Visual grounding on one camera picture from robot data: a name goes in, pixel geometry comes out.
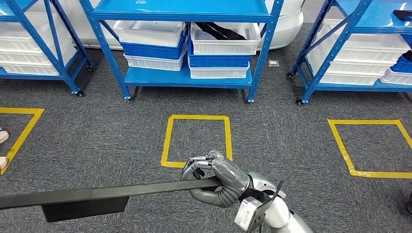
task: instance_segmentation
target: robot finger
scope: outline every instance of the robot finger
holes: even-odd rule
[[[183,180],[183,181],[187,180],[188,177],[189,177],[189,174],[193,173],[198,168],[208,169],[208,170],[212,169],[211,163],[206,161],[206,160],[193,161],[191,163],[189,163],[189,162],[190,162],[190,159],[189,159],[188,163],[185,165],[185,167],[182,170],[181,180]]]

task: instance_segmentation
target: storage bin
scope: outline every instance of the storage bin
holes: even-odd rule
[[[67,64],[67,62],[74,56],[77,51],[71,43],[66,44],[65,46],[61,45],[60,50],[62,52],[62,57],[65,64]],[[51,65],[50,60],[41,50],[26,52],[20,52],[18,50],[0,50],[0,64],[1,63],[44,63],[45,65]]]
[[[412,35],[401,35],[409,46],[412,46]]]
[[[171,71],[180,71],[183,64],[183,58],[186,55],[186,48],[180,55],[178,60],[152,58],[152,57],[137,57],[124,55],[130,67],[139,67],[147,69],[162,69]]]
[[[59,72],[50,65],[40,65],[39,63],[27,64],[1,64],[1,67],[10,74],[37,74],[37,75],[51,75],[57,76]]]
[[[56,55],[52,32],[46,13],[26,12],[26,17],[32,23],[46,45]],[[57,14],[53,14],[59,44],[64,45],[71,42],[71,37],[63,26]],[[0,23],[0,50],[2,51],[41,51],[37,43],[20,23]]]
[[[251,55],[194,55],[192,40],[188,38],[190,67],[248,67]]]
[[[322,62],[325,60],[327,53],[329,51],[326,51],[323,49],[323,47],[315,47],[312,49],[308,55],[307,59],[310,61],[313,73],[316,74],[322,65]],[[385,74],[385,71],[393,66],[395,62],[364,62],[363,60],[340,60],[336,59],[333,60],[330,63],[329,68],[327,69],[327,72],[351,72],[351,73],[358,73],[358,74],[369,74],[369,73],[375,73],[375,74],[380,74],[383,75]]]
[[[124,54],[128,56],[138,57],[153,57],[177,60],[183,50],[183,45],[186,43],[187,36],[185,31],[180,33],[179,43],[176,47],[144,45],[120,42],[123,47]]]
[[[318,48],[314,48],[310,51],[307,55],[307,60],[312,67],[313,75],[315,76],[319,70],[320,65],[325,60],[326,56],[324,54],[319,55]],[[353,65],[345,64],[344,62],[336,63],[335,61],[332,62],[330,67],[332,67],[335,71],[330,71],[329,69],[323,75],[322,79],[320,80],[321,83],[334,83],[334,84],[353,84],[353,85],[373,85],[378,78],[382,77],[384,73],[364,73],[364,72],[345,72],[345,71],[336,71],[339,70],[341,67],[350,67],[352,66],[354,69],[364,69],[368,66],[357,66],[356,63]]]
[[[352,84],[352,85],[373,85],[381,74],[353,74],[353,73],[326,73],[321,83]]]
[[[76,49],[68,50],[62,54],[65,65],[76,54]],[[0,67],[3,67],[7,73],[13,74],[37,74],[37,75],[59,75],[59,72],[51,63],[23,63],[23,62],[0,62]]]
[[[400,73],[388,69],[380,81],[382,83],[412,85],[412,73]]]
[[[325,19],[317,39],[332,30],[340,19]],[[319,46],[330,51],[344,26],[325,39]],[[352,34],[337,54],[340,60],[363,60],[365,62],[393,62],[410,50],[409,45],[397,34]]]
[[[401,73],[412,73],[412,61],[409,61],[402,55],[398,59],[398,62],[392,67],[392,70]]]
[[[257,23],[216,23],[244,36],[247,40],[217,40],[203,32],[195,23],[190,24],[190,36],[193,41],[193,54],[208,55],[254,55],[260,42]]]
[[[191,79],[241,79],[246,78],[248,67],[190,67]]]
[[[118,20],[114,31],[120,42],[177,47],[185,25],[184,22]]]

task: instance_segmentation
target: white plastic bin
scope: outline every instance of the white plastic bin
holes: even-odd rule
[[[250,67],[250,64],[248,67],[213,67],[213,68],[189,67],[190,68],[190,78],[191,79],[242,79],[242,78],[246,78],[246,73],[249,67]]]
[[[257,23],[216,24],[220,27],[235,31],[247,40],[217,40],[212,35],[203,32],[195,23],[191,23],[190,36],[193,41],[193,54],[256,54],[256,49],[260,42],[260,31]]]
[[[56,55],[47,14],[42,12],[26,12],[25,15],[46,45],[52,50],[54,55]],[[59,43],[63,46],[67,43],[72,45],[71,37],[66,28],[64,28],[61,20],[58,19],[57,14],[53,14],[53,18]],[[0,23],[0,50],[41,51],[37,43],[20,23]]]
[[[65,64],[75,55],[76,49],[73,45],[66,44],[61,45],[60,50],[62,52],[63,61]],[[1,51],[0,50],[0,64],[1,63],[44,63],[45,65],[50,65],[51,62],[44,54],[43,51]]]
[[[373,85],[382,75],[378,74],[353,74],[353,73],[326,73],[321,83]]]
[[[139,67],[147,69],[162,69],[171,71],[180,71],[183,64],[183,58],[186,55],[186,48],[182,50],[182,54],[178,60],[162,59],[154,57],[137,57],[124,55],[130,67]]]
[[[313,75],[315,76],[319,70],[319,67],[326,56],[321,56],[313,49],[308,55],[307,59],[312,67]],[[348,65],[344,63],[332,63],[330,67],[335,66],[335,70],[339,70],[341,67],[359,67],[362,66]],[[353,85],[373,85],[378,78],[382,77],[383,73],[363,73],[363,72],[345,72],[345,71],[330,71],[328,69],[320,80],[321,83],[334,83],[334,84],[353,84]]]
[[[412,73],[399,73],[388,69],[384,76],[380,78],[383,83],[412,85]]]
[[[1,64],[1,67],[10,74],[37,74],[37,75],[51,75],[57,76],[59,72],[53,65],[40,65],[39,63],[27,64]]]
[[[325,19],[317,34],[320,39],[341,22],[340,19]],[[330,51],[341,34],[344,25],[325,39],[319,46]],[[367,62],[396,62],[411,48],[397,34],[352,34],[337,54],[335,60],[363,60]]]
[[[120,42],[177,47],[184,22],[118,20],[114,30]]]
[[[62,54],[65,65],[75,55],[76,51],[76,49],[68,50],[66,53]],[[11,74],[59,75],[59,72],[51,63],[0,62],[0,67],[3,67],[7,73]]]
[[[310,61],[313,73],[316,74],[322,64],[322,61],[325,60],[329,51],[325,51],[323,47],[315,47],[311,50],[308,55],[307,59]],[[360,73],[360,74],[384,74],[385,71],[396,64],[394,61],[390,62],[365,62],[363,60],[341,60],[335,59],[330,63],[327,72],[351,72],[351,73]]]

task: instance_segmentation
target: blue plastic bin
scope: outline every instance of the blue plastic bin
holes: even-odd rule
[[[409,46],[412,46],[412,35],[401,35]]]
[[[188,35],[190,67],[248,67],[252,55],[194,55],[193,43]]]
[[[391,68],[395,72],[412,73],[412,61],[409,61],[404,55],[402,55],[398,59],[398,62]]]
[[[186,30],[183,30],[177,47],[143,45],[143,44],[123,43],[123,42],[120,42],[120,45],[123,47],[124,54],[128,56],[155,57],[155,58],[178,60],[180,58],[180,54],[182,53],[182,48],[183,48],[185,41],[186,41]]]

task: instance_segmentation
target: black object in bin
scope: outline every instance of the black object in bin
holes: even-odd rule
[[[246,40],[242,35],[212,22],[195,22],[203,32],[209,33],[217,40]]]
[[[404,53],[403,57],[408,61],[412,61],[412,51],[409,50],[408,52]]]
[[[412,11],[394,10],[393,13],[400,21],[412,21]]]

